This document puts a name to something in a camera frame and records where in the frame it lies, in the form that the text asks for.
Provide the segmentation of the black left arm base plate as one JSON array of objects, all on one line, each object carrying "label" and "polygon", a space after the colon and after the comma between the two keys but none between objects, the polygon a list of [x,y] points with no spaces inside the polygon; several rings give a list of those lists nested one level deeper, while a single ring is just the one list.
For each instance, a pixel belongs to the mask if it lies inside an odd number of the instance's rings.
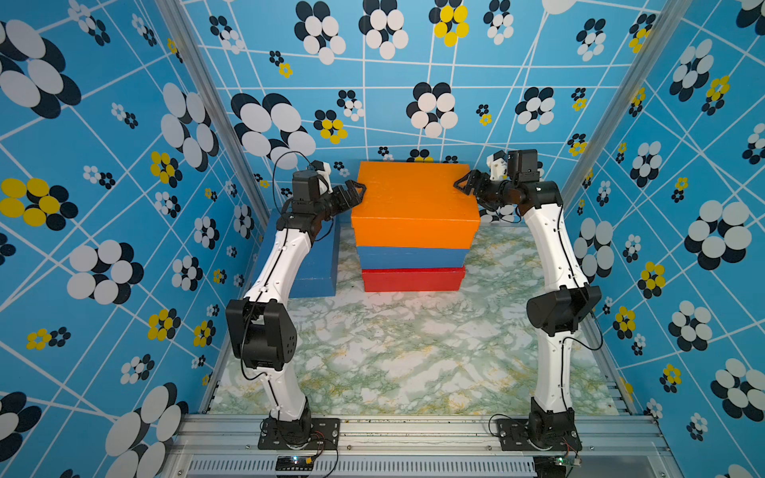
[{"label": "black left arm base plate", "polygon": [[257,447],[273,451],[336,450],[340,429],[339,418],[279,421],[269,417],[261,422]]}]

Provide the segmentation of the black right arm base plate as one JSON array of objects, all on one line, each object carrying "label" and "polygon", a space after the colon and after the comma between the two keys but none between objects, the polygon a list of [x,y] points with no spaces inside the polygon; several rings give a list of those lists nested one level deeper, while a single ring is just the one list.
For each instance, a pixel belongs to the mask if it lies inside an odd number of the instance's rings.
[{"label": "black right arm base plate", "polygon": [[573,454],[583,449],[576,430],[544,430],[541,424],[529,425],[527,419],[496,415],[490,418],[488,428],[490,434],[499,440],[503,451]]}]

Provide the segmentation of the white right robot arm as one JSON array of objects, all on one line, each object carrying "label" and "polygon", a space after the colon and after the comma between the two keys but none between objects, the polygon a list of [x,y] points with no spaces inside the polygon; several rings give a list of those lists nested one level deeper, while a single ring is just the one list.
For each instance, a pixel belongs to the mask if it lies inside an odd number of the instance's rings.
[{"label": "white right robot arm", "polygon": [[582,449],[570,394],[571,352],[581,322],[602,298],[575,258],[563,218],[558,185],[543,181],[537,151],[498,151],[487,158],[488,171],[472,169],[454,187],[487,210],[515,206],[535,241],[544,293],[528,300],[526,311],[537,333],[538,370],[528,418],[534,446],[561,443]]}]

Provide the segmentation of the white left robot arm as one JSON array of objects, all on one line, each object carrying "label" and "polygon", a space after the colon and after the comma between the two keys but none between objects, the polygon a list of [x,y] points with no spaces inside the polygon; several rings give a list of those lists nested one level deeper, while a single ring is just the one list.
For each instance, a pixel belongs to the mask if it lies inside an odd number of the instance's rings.
[{"label": "white left robot arm", "polygon": [[330,185],[314,167],[293,174],[293,196],[278,215],[274,244],[258,278],[241,299],[231,300],[225,317],[232,352],[245,380],[260,382],[270,400],[264,424],[280,443],[306,446],[317,434],[292,360],[298,333],[287,310],[289,296],[322,225],[362,204],[367,187],[347,180]]}]

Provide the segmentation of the orange shoebox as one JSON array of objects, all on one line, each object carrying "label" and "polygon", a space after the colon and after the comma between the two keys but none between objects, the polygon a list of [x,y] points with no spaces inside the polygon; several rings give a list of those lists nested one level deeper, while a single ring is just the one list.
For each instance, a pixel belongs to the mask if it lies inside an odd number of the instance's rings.
[{"label": "orange shoebox", "polygon": [[360,164],[366,188],[352,211],[360,247],[468,250],[480,227],[476,199],[454,187],[468,165],[447,163]]}]

